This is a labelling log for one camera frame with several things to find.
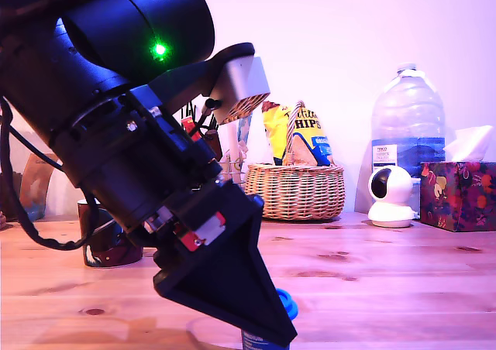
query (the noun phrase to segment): metal screw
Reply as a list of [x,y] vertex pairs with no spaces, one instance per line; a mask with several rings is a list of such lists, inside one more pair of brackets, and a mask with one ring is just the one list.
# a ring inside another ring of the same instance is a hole
[[134,132],[138,129],[138,125],[136,124],[136,122],[134,120],[132,120],[131,122],[127,123],[126,128],[128,131]]
[[162,112],[160,111],[160,109],[157,107],[157,106],[153,106],[150,110],[148,110],[150,112],[150,114],[156,118],[157,116],[161,116],[162,115]]

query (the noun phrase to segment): wicker basket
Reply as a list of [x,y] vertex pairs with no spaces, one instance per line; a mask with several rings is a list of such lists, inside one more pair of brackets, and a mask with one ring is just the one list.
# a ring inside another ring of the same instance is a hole
[[297,103],[288,121],[287,165],[251,164],[245,192],[258,194],[265,203],[263,216],[277,220],[326,220],[344,207],[345,189],[341,166],[294,165],[293,133],[303,102]]

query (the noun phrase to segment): yellow chip bag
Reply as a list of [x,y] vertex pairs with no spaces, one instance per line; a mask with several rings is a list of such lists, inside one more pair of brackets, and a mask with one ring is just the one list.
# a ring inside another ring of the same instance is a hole
[[[263,124],[274,153],[274,163],[282,166],[286,151],[286,134],[292,108],[274,102],[262,104]],[[332,150],[322,130],[319,117],[307,108],[301,108],[294,122],[294,164],[301,166],[330,166]]]

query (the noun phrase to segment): wooden table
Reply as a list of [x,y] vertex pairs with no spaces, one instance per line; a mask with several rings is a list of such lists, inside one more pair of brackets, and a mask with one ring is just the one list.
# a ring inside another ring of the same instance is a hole
[[[366,220],[264,222],[262,256],[300,309],[292,349],[496,349],[496,233]],[[77,221],[37,226],[79,237]],[[241,348],[237,328],[158,297],[153,250],[92,269],[81,250],[47,250],[18,225],[0,242],[2,350]]]

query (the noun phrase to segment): colorful tissue box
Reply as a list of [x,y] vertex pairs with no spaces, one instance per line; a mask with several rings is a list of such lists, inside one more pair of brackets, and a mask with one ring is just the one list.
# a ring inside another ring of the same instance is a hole
[[423,163],[420,222],[452,232],[496,230],[496,163]]

